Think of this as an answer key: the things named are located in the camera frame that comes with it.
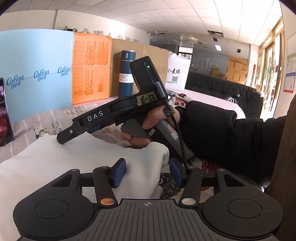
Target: photo of person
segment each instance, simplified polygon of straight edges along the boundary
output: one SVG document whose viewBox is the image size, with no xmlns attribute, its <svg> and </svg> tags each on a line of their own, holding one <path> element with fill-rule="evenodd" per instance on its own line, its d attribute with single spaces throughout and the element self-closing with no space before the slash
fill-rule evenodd
<svg viewBox="0 0 296 241">
<path fill-rule="evenodd" d="M 14 138 L 5 107 L 4 89 L 1 84 L 3 82 L 0 79 L 0 146 L 5 146 L 7 143 L 13 141 Z"/>
</svg>

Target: poster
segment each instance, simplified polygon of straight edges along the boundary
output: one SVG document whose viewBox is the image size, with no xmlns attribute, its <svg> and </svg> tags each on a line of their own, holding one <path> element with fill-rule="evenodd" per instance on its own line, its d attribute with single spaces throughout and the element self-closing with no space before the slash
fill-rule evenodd
<svg viewBox="0 0 296 241">
<path fill-rule="evenodd" d="M 296 77 L 296 34 L 288 39 L 287 70 L 283 92 L 293 93 Z"/>
<path fill-rule="evenodd" d="M 73 104 L 109 97 L 112 38 L 75 33 L 73 48 Z"/>
<path fill-rule="evenodd" d="M 53 29 L 0 32 L 0 77 L 9 120 L 72 104 L 74 33 Z"/>
</svg>

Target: human hand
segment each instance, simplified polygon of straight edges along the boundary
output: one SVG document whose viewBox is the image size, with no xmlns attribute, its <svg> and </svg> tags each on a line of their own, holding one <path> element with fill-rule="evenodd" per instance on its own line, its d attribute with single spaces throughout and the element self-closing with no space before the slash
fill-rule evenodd
<svg viewBox="0 0 296 241">
<path fill-rule="evenodd" d="M 144 129 L 150 129 L 154 127 L 161 120 L 166 120 L 172 127 L 175 127 L 172 119 L 167 118 L 164 115 L 163 108 L 164 106 L 159 106 L 149 111 L 146 119 L 143 122 L 142 127 Z M 177 123 L 179 123 L 180 113 L 175 108 L 174 108 L 174 111 L 175 111 L 174 117 Z M 124 140 L 128 140 L 135 148 L 143 148 L 150 143 L 150 140 L 148 138 L 132 137 L 129 133 L 126 133 L 126 132 L 121 132 L 121 137 Z"/>
</svg>

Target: metal screw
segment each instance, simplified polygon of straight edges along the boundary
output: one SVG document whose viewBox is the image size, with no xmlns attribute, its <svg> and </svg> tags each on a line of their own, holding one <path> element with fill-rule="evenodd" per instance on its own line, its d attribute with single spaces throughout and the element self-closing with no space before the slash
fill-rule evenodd
<svg viewBox="0 0 296 241">
<path fill-rule="evenodd" d="M 196 203 L 196 201 L 193 198 L 184 198 L 182 200 L 182 203 L 184 205 L 190 206 L 190 205 L 194 205 Z"/>
<path fill-rule="evenodd" d="M 101 203 L 102 203 L 103 205 L 108 206 L 108 205 L 112 205 L 112 204 L 114 204 L 115 201 L 114 201 L 114 199 L 112 199 L 112 198 L 104 198 L 104 199 L 101 200 Z"/>
</svg>

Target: label sticker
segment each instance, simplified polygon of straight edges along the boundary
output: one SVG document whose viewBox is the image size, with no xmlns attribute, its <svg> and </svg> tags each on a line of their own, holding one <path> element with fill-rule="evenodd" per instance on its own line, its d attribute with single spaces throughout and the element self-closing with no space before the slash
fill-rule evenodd
<svg viewBox="0 0 296 241">
<path fill-rule="evenodd" d="M 137 97 L 137 104 L 138 106 L 143 105 L 143 104 L 147 104 L 153 101 L 158 100 L 156 95 L 154 94 L 154 92 L 150 92 L 144 95 L 140 95 Z"/>
<path fill-rule="evenodd" d="M 174 138 L 174 140 L 178 139 L 178 133 L 175 131 L 175 129 L 168 123 L 168 130 L 170 131 L 170 135 Z"/>
<path fill-rule="evenodd" d="M 132 74 L 119 74 L 119 82 L 133 83 L 133 75 Z"/>
</svg>

